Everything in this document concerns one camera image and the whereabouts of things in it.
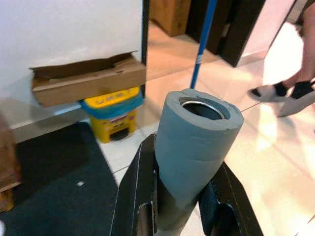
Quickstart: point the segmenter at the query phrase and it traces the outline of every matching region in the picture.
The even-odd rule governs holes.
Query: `mop handle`
[[[196,58],[195,69],[193,71],[192,80],[190,84],[191,89],[195,88],[195,84],[197,81],[197,76],[198,76],[198,72],[199,72],[199,68],[201,64],[202,54],[203,54],[203,51],[205,50],[205,47],[208,41],[216,6],[217,6],[217,0],[209,0],[205,21],[202,27],[201,40],[200,40],[198,55]]]

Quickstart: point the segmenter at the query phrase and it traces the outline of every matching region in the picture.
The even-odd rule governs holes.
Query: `black doormat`
[[[86,123],[17,145],[23,183],[5,236],[107,236],[118,187]]]

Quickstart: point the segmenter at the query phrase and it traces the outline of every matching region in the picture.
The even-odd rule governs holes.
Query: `foam tube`
[[[244,118],[234,105],[193,89],[170,92],[159,123],[156,236],[179,236],[198,194],[224,161]]]

